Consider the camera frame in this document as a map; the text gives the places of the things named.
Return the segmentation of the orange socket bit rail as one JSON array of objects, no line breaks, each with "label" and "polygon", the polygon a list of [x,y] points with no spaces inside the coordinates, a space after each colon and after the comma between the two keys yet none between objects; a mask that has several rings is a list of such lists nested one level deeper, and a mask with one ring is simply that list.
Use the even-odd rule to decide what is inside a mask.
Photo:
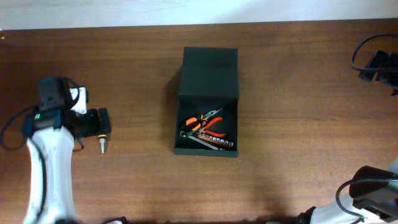
[{"label": "orange socket bit rail", "polygon": [[233,147],[234,146],[234,142],[232,141],[227,141],[221,138],[217,138],[211,135],[206,135],[206,134],[198,134],[198,138],[202,139],[204,141],[207,142],[211,142],[213,144],[217,144],[219,146],[223,146],[223,147]]}]

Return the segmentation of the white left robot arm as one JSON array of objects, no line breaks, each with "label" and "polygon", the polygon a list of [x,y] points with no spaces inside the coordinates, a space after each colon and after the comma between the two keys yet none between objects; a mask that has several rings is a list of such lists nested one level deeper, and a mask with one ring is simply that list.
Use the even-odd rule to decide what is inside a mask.
[{"label": "white left robot arm", "polygon": [[38,82],[40,102],[22,132],[30,153],[30,199],[24,223],[79,223],[73,201],[75,143],[97,136],[101,150],[111,133],[106,108],[87,109],[87,90],[66,77]]}]

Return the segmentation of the red diagonal cutters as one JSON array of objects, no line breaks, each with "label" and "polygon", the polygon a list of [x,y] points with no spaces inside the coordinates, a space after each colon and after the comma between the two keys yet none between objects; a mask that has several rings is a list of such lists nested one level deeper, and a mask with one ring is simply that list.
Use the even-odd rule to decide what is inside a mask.
[{"label": "red diagonal cutters", "polygon": [[226,136],[226,131],[223,129],[223,118],[218,116],[207,122],[204,127],[200,128],[199,133],[209,136],[221,138]]}]

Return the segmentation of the orange black needle-nose pliers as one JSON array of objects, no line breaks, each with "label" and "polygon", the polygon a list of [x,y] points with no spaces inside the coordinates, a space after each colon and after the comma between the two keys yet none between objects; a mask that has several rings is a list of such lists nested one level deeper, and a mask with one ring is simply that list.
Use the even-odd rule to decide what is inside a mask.
[{"label": "orange black needle-nose pliers", "polygon": [[219,111],[221,111],[221,109],[212,110],[207,112],[206,114],[201,114],[199,116],[194,116],[187,119],[186,122],[180,128],[180,135],[185,137],[185,136],[191,136],[192,134],[195,133],[200,133],[200,134],[210,134],[215,137],[225,136],[226,133],[216,133],[209,130],[209,128],[212,127],[215,123],[223,120],[222,117],[220,116],[210,119]]}]

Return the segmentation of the silver ratchet wrench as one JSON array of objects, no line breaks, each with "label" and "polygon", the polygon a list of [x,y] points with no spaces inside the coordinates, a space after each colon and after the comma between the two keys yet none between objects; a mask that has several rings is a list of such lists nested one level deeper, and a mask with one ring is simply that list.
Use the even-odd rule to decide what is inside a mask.
[{"label": "silver ratchet wrench", "polygon": [[189,139],[191,139],[191,140],[194,140],[194,141],[196,141],[196,142],[198,142],[198,143],[200,143],[200,144],[202,144],[202,145],[204,145],[204,146],[209,147],[209,148],[212,149],[212,150],[217,150],[217,151],[221,150],[221,148],[219,148],[219,147],[216,147],[216,146],[214,146],[214,145],[211,145],[210,143],[207,143],[207,142],[205,142],[205,141],[202,141],[201,139],[198,139],[198,138],[196,138],[196,137],[194,137],[194,136],[192,136],[192,135],[187,135],[187,134],[185,134],[184,131],[181,131],[181,132],[179,133],[179,135],[180,135],[181,137],[183,137],[183,138],[189,138]]}]

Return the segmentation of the black yellow screwdriver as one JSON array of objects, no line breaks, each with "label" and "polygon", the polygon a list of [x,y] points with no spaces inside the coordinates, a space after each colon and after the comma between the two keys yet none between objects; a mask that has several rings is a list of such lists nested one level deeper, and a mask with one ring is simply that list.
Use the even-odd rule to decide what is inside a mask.
[{"label": "black yellow screwdriver", "polygon": [[106,150],[106,141],[107,141],[107,135],[105,134],[100,134],[98,136],[98,140],[99,140],[99,144],[100,144],[100,149],[101,149],[101,153],[104,154],[105,150]]}]

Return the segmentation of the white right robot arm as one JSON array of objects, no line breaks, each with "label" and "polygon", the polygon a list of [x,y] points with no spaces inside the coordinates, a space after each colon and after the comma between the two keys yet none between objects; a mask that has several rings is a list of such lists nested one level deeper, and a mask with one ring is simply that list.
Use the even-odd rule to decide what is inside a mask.
[{"label": "white right robot arm", "polygon": [[[378,50],[360,70],[359,78],[375,79],[393,87],[397,96],[397,54]],[[323,207],[312,207],[301,213],[295,223],[390,223],[397,220],[397,159],[387,170],[361,167],[353,178],[343,183],[335,201]]]}]

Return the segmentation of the black storage box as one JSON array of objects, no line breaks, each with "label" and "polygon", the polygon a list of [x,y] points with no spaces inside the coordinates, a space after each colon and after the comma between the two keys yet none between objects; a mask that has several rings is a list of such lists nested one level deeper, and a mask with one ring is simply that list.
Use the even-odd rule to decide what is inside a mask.
[{"label": "black storage box", "polygon": [[[189,156],[238,156],[238,51],[211,47],[185,47],[178,89],[177,124],[174,153]],[[226,136],[221,139],[234,142],[233,147],[213,144],[221,150],[212,150],[179,135],[187,119],[219,110],[215,117],[223,118]]]}]

